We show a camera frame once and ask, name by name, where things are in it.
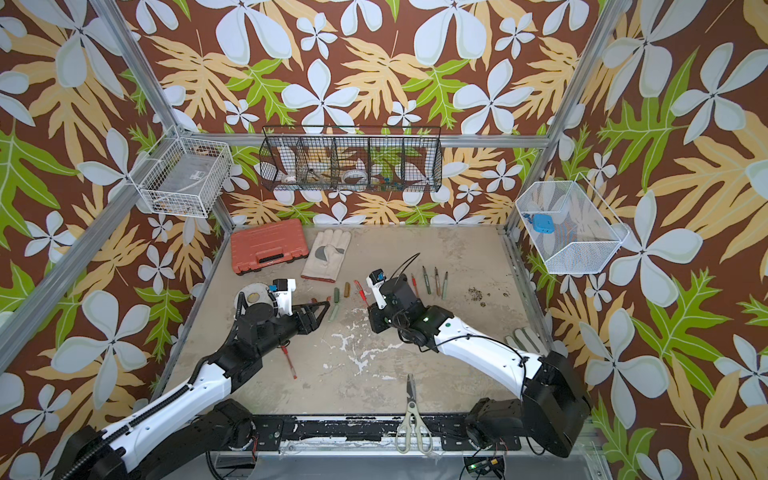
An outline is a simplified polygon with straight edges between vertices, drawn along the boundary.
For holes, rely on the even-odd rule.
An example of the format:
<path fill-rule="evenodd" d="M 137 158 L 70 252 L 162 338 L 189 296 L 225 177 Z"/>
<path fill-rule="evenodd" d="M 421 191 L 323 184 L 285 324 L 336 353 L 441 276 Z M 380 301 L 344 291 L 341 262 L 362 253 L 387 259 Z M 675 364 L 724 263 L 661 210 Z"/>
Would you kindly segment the light green pen cap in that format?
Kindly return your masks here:
<path fill-rule="evenodd" d="M 333 322 L 333 321 L 334 321 L 334 320 L 337 318 L 337 316 L 338 316 L 338 311 L 339 311 L 339 307 L 340 307 L 340 304 L 335 304 L 335 305 L 334 305 L 334 307 L 333 307 L 333 309 L 332 309 L 332 311 L 331 311 L 331 315 L 330 315 L 330 318 L 329 318 L 329 321 L 330 321 L 330 322 Z"/>

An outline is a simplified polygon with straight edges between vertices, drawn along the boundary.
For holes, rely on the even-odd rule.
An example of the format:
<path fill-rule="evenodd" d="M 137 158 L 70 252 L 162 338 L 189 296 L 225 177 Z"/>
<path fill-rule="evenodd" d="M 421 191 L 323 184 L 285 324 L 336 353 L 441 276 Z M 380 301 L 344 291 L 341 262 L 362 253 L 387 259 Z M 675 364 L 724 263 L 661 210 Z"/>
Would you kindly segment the brown orange pen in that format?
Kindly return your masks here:
<path fill-rule="evenodd" d="M 434 280 L 435 280 L 435 292 L 436 295 L 440 298 L 442 298 L 442 285 L 441 285 L 441 278 L 439 275 L 439 270 L 437 267 L 434 267 Z"/>

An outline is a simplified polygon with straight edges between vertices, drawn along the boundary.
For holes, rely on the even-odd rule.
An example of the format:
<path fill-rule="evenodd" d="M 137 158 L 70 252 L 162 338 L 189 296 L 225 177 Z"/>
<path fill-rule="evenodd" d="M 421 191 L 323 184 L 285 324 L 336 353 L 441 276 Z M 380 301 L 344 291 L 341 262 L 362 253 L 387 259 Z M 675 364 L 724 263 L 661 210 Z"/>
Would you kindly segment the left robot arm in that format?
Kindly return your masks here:
<path fill-rule="evenodd" d="M 297 305 L 290 314 L 266 303 L 238 307 L 224 343 L 198 361 L 189 379 L 118 422 L 73 434 L 54 478 L 159 478 L 202 453 L 248 445 L 253 415 L 231 394 L 268 353 L 317 330 L 329 309 L 327 301 Z"/>

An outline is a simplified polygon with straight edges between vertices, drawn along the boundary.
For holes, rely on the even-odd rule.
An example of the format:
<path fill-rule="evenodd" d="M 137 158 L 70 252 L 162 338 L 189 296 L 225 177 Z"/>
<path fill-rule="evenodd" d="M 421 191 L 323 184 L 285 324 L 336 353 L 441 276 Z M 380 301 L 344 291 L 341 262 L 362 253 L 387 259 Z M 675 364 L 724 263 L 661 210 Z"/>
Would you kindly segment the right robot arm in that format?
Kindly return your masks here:
<path fill-rule="evenodd" d="M 449 310 L 426 306 L 406 275 L 366 279 L 374 297 L 368 306 L 371 330 L 394 329 L 402 342 L 460 360 L 506 387 L 515 398 L 482 398 L 464 420 L 475 449 L 525 438 L 545 453 L 566 458 L 576 444 L 592 402 L 584 383 L 558 352 L 530 353 L 487 336 Z"/>

